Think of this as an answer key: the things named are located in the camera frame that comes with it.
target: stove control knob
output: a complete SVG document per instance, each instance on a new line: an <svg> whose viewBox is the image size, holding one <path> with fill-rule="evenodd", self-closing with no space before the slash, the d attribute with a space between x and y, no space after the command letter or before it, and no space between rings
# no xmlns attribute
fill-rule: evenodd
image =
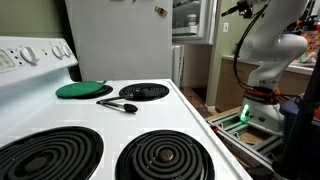
<svg viewBox="0 0 320 180"><path fill-rule="evenodd" d="M54 46L54 47L52 48L52 52L53 52L53 54L54 54L57 58L59 58L60 60L61 60L62 57L64 56L64 54L63 54L63 52L62 52L62 50L61 50L61 48L60 48L59 46Z"/></svg>
<svg viewBox="0 0 320 180"><path fill-rule="evenodd" d="M68 58L72 55L72 51L69 49L68 46L62 46L62 51Z"/></svg>
<svg viewBox="0 0 320 180"><path fill-rule="evenodd" d="M20 54L22 58L31 65L38 65L40 58L31 47L24 47L21 49Z"/></svg>

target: refrigerator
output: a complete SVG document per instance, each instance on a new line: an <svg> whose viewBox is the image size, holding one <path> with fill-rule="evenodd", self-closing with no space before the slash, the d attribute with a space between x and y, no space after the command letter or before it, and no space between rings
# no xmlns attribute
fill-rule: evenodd
<svg viewBox="0 0 320 180"><path fill-rule="evenodd" d="M84 81L172 79L180 87L183 45L213 44L215 1L65 2ZM195 26L186 25L189 14Z"/></svg>

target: floor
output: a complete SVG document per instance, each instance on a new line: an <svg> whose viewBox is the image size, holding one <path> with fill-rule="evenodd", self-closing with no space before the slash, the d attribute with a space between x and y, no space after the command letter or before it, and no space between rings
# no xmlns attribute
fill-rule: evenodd
<svg viewBox="0 0 320 180"><path fill-rule="evenodd" d="M192 106L201 114L203 118L210 117L214 115L214 112L210 112L205 107L205 100L200 98L200 96L195 93L193 87L183 87L181 88L182 94L188 99Z"/></svg>

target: black burner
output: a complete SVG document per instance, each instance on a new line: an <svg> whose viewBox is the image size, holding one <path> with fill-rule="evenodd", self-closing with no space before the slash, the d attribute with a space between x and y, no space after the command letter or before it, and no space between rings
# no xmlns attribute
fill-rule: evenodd
<svg viewBox="0 0 320 180"><path fill-rule="evenodd" d="M83 96L77 96L77 97L73 97L73 98L74 99L94 99L94 98L108 95L112 91L113 91L113 88L111 86L104 85L101 89L99 89L98 91L96 91L94 93L86 94Z"/></svg>
<svg viewBox="0 0 320 180"><path fill-rule="evenodd" d="M116 165L117 180L213 180L213 162L192 137L176 131L153 131L131 141Z"/></svg>
<svg viewBox="0 0 320 180"><path fill-rule="evenodd" d="M120 90L119 95L129 95L133 92L144 92L145 96L128 99L133 101L152 101L160 99L169 94L169 89L161 84L141 83L127 86Z"/></svg>
<svg viewBox="0 0 320 180"><path fill-rule="evenodd" d="M63 127L43 131L0 149L0 179L88 179L102 153L103 141L93 130Z"/></svg>

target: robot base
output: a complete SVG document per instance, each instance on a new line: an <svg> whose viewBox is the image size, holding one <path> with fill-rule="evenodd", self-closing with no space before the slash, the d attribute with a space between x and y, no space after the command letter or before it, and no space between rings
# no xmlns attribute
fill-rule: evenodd
<svg viewBox="0 0 320 180"><path fill-rule="evenodd" d="M244 98L238 115L250 126L276 136L283 136L284 116L280 114L279 109L279 104L266 105Z"/></svg>

